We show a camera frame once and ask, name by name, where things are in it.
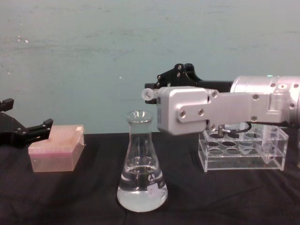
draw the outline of rack hole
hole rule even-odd
[[[255,149],[252,149],[248,154],[249,155],[257,155],[257,151]]]
[[[245,135],[250,138],[260,138],[261,137],[261,135],[258,133],[247,133]]]
[[[227,136],[230,138],[239,138],[240,137],[239,134],[235,134],[235,133],[229,133],[229,134],[227,134]]]
[[[222,138],[224,138],[224,136],[220,136],[220,135],[218,135],[217,133],[215,133],[215,134],[210,134],[210,137],[211,137],[211,138],[215,138],[215,139],[222,139]]]
[[[236,144],[234,142],[222,142],[222,145],[227,146],[227,147],[233,147]]]
[[[215,156],[220,156],[223,154],[223,151],[221,151],[220,149],[210,149],[208,152]]]
[[[251,151],[255,151],[255,149],[253,149],[253,148],[245,148],[245,149],[243,150],[243,153],[244,153],[244,154],[249,154]]]
[[[239,155],[241,153],[241,151],[239,151],[237,149],[227,149],[226,151],[228,154],[231,154],[231,155]]]
[[[253,142],[239,142],[242,146],[252,146]]]
[[[219,143],[218,143],[218,142],[208,142],[207,144],[208,144],[208,146],[210,146],[210,147],[217,147],[217,146],[219,146]]]

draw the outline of flask label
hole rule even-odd
[[[148,176],[148,180],[149,180],[150,182],[154,181],[154,179],[155,179],[154,174],[150,174],[150,175]]]
[[[159,193],[158,184],[154,183],[152,185],[147,186],[147,191],[150,197],[155,197]]]

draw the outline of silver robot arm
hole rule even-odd
[[[241,122],[299,128],[299,85],[300,77],[240,76],[228,93],[184,86],[143,95],[157,99],[157,127],[172,135],[226,131],[224,124]]]

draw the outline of flask rim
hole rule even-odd
[[[135,110],[126,114],[129,123],[149,123],[153,120],[153,115],[146,110]]]

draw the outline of pipette tip box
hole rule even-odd
[[[73,171],[85,146],[83,133],[83,125],[52,126],[49,139],[28,148],[33,171]]]
[[[242,124],[226,129],[244,129]],[[285,166],[288,135],[279,127],[253,124],[239,134],[219,136],[216,131],[199,134],[198,155],[208,170],[279,169]]]

